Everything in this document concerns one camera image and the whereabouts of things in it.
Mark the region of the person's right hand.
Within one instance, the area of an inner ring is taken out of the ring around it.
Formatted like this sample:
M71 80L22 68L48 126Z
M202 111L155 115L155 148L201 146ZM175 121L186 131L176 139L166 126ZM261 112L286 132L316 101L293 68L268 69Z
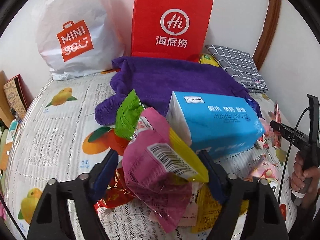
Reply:
M293 166L294 172L290 180L291 188L295 191L300 191L306 185L307 179L311 179L311 183L308 188L308 194L317 195L319 184L319 168L317 166L313 166L303 171L303 165L304 160L300 154L300 151L298 151Z

